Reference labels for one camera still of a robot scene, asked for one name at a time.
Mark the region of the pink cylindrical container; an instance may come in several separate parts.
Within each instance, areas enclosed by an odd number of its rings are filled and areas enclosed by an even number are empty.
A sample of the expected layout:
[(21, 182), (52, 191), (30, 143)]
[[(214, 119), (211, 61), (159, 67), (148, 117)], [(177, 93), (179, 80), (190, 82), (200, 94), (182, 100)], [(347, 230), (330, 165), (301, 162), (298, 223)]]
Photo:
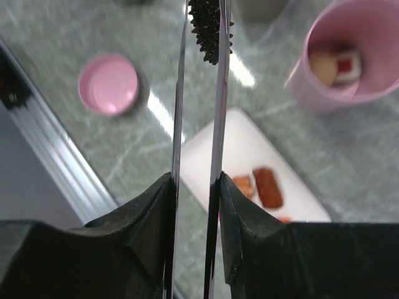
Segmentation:
[(335, 1), (313, 23), (287, 84), (302, 108), (329, 112), (398, 88), (398, 1)]

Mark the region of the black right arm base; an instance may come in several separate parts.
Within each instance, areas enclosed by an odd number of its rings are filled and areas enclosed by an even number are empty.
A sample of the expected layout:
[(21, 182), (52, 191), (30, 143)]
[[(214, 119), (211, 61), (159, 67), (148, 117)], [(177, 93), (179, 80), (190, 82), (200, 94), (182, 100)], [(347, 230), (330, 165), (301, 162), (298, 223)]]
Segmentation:
[(19, 72), (1, 52), (1, 102), (8, 110), (21, 107), (26, 104), (31, 96), (31, 91)]

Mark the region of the aluminium front rail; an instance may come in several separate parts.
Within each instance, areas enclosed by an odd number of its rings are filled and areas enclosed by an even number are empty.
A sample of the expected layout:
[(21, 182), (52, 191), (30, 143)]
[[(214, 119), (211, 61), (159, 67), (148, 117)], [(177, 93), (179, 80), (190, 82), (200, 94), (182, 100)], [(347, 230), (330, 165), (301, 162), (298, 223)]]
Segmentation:
[(5, 53), (31, 91), (31, 96), (21, 107), (8, 110), (2, 102), (1, 105), (67, 203), (83, 222), (89, 222), (116, 209), (116, 200), (3, 40), (1, 52)]

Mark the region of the brown meat slice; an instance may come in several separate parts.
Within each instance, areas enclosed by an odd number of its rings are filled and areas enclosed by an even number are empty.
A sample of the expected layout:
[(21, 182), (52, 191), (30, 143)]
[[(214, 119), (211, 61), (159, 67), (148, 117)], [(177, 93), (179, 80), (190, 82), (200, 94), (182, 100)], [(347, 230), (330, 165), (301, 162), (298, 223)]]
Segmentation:
[(274, 171), (271, 168), (255, 168), (252, 173), (262, 206), (266, 209), (281, 208), (284, 201)]

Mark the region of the red shrimp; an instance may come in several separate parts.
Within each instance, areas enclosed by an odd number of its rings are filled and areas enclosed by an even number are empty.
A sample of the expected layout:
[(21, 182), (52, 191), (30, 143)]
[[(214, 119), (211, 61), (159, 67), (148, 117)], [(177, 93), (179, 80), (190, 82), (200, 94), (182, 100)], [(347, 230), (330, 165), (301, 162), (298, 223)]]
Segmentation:
[(280, 220), (283, 223), (290, 223), (291, 219), (287, 217), (278, 217), (278, 220)]

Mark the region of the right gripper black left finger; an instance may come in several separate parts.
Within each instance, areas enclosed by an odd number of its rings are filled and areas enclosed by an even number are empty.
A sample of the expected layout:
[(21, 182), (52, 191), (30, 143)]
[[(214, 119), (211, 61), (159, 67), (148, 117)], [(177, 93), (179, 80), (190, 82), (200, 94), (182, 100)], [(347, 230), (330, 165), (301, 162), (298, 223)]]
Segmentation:
[(173, 180), (74, 229), (1, 222), (2, 298), (171, 298)]

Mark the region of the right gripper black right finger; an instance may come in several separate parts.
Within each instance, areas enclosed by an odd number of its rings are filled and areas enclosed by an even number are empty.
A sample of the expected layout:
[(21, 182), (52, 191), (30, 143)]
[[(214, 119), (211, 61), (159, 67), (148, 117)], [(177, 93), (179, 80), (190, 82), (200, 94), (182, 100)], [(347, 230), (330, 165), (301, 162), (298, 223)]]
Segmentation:
[(286, 224), (225, 174), (219, 219), (233, 298), (398, 297), (397, 224)]

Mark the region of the small orange meat piece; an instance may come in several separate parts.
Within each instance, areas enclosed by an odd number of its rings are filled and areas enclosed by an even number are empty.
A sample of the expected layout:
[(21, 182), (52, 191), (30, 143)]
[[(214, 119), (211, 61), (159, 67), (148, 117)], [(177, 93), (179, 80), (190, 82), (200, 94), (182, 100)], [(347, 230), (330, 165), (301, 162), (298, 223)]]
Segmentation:
[(233, 178), (233, 182), (249, 200), (252, 200), (254, 188), (250, 176), (236, 176)]

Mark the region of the black spiky sea cucumber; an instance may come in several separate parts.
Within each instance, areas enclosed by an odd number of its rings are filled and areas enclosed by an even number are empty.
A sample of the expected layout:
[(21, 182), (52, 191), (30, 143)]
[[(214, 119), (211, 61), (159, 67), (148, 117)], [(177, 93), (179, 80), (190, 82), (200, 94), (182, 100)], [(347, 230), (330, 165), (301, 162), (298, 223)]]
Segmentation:
[(192, 17), (192, 33), (196, 36), (196, 43), (204, 53), (204, 61), (212, 65), (219, 62), (219, 38), (222, 37), (223, 55), (229, 59), (232, 54), (231, 1), (188, 1), (188, 15)]

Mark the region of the pink round lid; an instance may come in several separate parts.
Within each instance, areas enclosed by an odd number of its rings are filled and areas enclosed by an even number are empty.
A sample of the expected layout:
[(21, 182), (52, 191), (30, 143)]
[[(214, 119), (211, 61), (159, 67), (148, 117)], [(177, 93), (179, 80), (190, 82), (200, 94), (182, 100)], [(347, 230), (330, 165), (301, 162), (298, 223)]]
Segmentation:
[(126, 113), (134, 106), (139, 91), (137, 70), (121, 54), (90, 59), (79, 76), (80, 101), (96, 115), (113, 117)]

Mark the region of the white rectangular plate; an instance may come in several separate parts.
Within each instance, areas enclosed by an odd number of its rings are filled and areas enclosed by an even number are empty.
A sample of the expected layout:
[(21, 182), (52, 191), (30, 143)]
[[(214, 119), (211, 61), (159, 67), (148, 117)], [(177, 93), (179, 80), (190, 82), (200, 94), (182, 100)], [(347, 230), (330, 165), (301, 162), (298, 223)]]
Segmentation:
[[(181, 149), (180, 177), (204, 210), (208, 209), (213, 124), (209, 123)], [(226, 114), (222, 170), (231, 178), (252, 176), (258, 167), (274, 171), (284, 204), (268, 212), (299, 222), (330, 222), (331, 217), (262, 131), (241, 109)]]

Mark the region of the white steamed bun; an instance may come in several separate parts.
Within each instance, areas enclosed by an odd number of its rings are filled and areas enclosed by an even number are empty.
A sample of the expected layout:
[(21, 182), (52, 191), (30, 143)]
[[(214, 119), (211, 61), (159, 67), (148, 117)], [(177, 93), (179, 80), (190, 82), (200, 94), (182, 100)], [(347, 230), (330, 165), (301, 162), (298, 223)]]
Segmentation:
[(321, 83), (330, 87), (338, 74), (338, 62), (335, 54), (326, 50), (314, 50), (309, 54), (309, 66)]

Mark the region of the sushi roll piece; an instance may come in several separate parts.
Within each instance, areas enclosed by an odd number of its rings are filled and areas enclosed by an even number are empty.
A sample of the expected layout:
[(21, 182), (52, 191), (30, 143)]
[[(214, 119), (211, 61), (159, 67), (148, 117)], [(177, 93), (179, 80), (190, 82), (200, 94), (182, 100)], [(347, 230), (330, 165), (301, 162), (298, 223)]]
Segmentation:
[(346, 84), (359, 80), (362, 74), (362, 56), (357, 49), (345, 49), (335, 53), (338, 72), (334, 84)]

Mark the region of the metal food tongs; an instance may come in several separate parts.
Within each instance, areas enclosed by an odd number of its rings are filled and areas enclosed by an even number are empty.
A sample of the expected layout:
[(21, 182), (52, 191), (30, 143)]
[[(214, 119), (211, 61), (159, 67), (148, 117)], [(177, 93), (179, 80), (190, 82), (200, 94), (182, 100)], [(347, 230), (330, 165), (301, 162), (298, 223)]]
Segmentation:
[[(214, 120), (189, 142), (182, 140), (186, 36), (192, 23), (204, 61), (218, 67)], [(184, 182), (208, 213), (204, 265), (204, 298), (214, 297), (214, 268), (221, 197), (224, 133), (226, 127), (231, 54), (230, 1), (186, 1), (175, 93), (171, 165), (170, 242), (166, 251), (163, 297), (172, 298), (175, 283), (176, 230), (180, 182)]]

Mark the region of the grey cylindrical container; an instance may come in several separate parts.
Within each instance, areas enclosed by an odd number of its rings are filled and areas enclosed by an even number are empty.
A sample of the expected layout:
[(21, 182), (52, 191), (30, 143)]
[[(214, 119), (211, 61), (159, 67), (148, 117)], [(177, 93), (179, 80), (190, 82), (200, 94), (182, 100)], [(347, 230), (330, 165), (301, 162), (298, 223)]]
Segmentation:
[(288, 0), (242, 0), (236, 1), (236, 11), (246, 22), (269, 22), (277, 18), (288, 3)]

